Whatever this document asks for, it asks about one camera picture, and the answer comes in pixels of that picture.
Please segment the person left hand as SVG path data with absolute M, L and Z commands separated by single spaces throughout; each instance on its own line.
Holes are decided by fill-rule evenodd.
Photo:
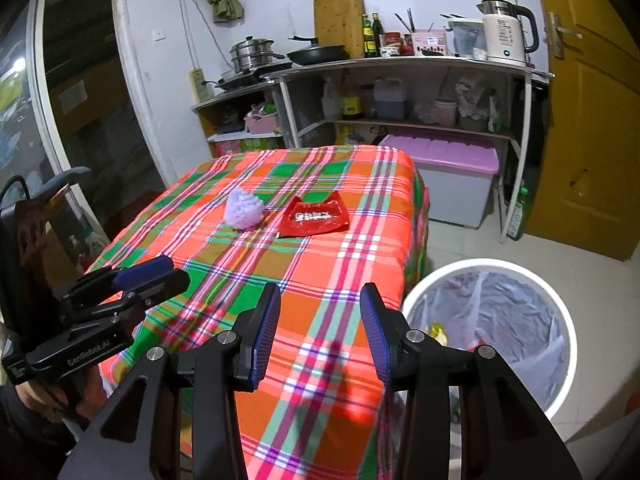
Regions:
M 55 401 L 49 393 L 35 382 L 24 382 L 15 387 L 18 398 L 32 411 L 44 416 L 50 422 L 62 422 L 62 401 Z M 86 388 L 84 400 L 76 405 L 76 413 L 85 419 L 94 419 L 96 413 L 104 405 L 106 393 L 99 387 Z

